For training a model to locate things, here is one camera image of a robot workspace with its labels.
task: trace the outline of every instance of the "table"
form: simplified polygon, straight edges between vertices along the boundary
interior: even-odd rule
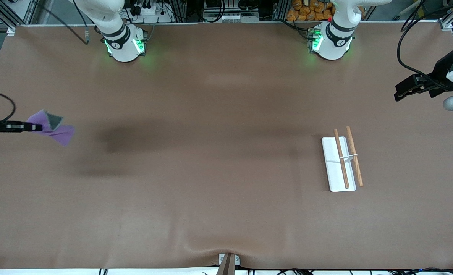
[[[444,95],[394,101],[411,74],[400,27],[362,23],[325,61],[282,24],[157,26],[126,64],[96,33],[86,46],[17,28],[0,54],[13,118],[45,108],[76,134],[66,148],[0,134],[0,268],[207,266],[220,252],[249,268],[453,268],[453,113]],[[403,47],[430,71],[453,40],[419,23]],[[321,138],[347,125],[365,186],[332,193]]]

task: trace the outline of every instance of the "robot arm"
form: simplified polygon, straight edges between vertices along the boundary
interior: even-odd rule
[[[77,7],[97,26],[116,60],[129,62],[145,54],[146,32],[120,17],[124,0],[75,0]]]
[[[453,51],[437,61],[434,70],[428,74],[428,77],[448,88],[436,87],[435,83],[422,75],[413,74],[396,85],[395,100],[400,101],[409,95],[423,92],[429,92],[430,97],[436,97],[444,92],[453,92]],[[448,111],[453,111],[453,96],[445,99],[443,107]]]
[[[361,21],[361,5],[384,5],[391,0],[331,0],[335,14],[330,22],[323,22],[315,27],[320,34],[310,48],[328,60],[341,58],[349,50],[352,34]]]

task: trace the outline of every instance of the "white tray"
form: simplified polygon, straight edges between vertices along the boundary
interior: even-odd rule
[[[340,146],[342,147],[343,155],[349,155],[349,149],[347,148],[345,136],[339,136],[338,139],[340,141]],[[323,146],[323,155],[325,156],[325,165],[327,167],[330,191],[356,191],[356,179],[354,178],[354,172],[352,171],[352,165],[350,162],[351,158],[344,159],[345,170],[347,170],[347,179],[349,180],[349,188],[345,188],[342,168],[340,167],[341,159],[338,156],[335,137],[324,137],[321,139],[321,144]]]

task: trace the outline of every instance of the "chopstick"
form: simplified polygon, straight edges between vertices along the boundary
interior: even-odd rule
[[[359,160],[357,158],[356,147],[354,146],[354,139],[352,138],[350,126],[347,126],[347,137],[349,139],[349,147],[351,151],[350,154],[354,155],[354,165],[356,167],[357,182],[359,182],[360,187],[363,187],[364,184],[362,183],[361,169],[359,168]]]
[[[349,188],[349,179],[347,179],[347,171],[345,170],[345,160],[344,159],[340,159],[344,155],[342,153],[342,146],[340,146],[340,141],[338,140],[338,131],[337,131],[337,129],[335,129],[333,131],[333,133],[335,134],[335,143],[337,143],[338,157],[339,157],[339,160],[340,160],[340,167],[342,167],[342,176],[344,177],[345,188],[348,189]]]

